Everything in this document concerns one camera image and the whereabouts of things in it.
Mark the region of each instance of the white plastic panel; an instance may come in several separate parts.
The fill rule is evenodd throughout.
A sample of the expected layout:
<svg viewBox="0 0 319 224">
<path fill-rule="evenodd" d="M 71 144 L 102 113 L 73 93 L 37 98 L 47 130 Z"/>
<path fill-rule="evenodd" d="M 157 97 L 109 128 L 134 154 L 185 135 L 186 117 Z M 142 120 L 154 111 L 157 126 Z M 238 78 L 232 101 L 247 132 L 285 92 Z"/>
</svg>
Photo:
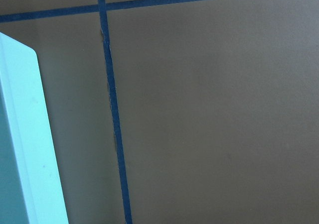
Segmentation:
<svg viewBox="0 0 319 224">
<path fill-rule="evenodd" d="M 0 87 L 11 136 L 11 139 L 1 136 L 0 142 L 14 149 L 14 155 L 3 159 L 14 159 L 17 164 L 27 222 L 68 224 L 36 53 L 2 33 Z M 6 209 L 6 200 L 1 206 Z M 12 223 L 6 216 L 1 216 L 0 220 Z"/>
<path fill-rule="evenodd" d="M 69 223 L 124 223 L 98 13 L 0 31 L 38 54 Z"/>
</svg>

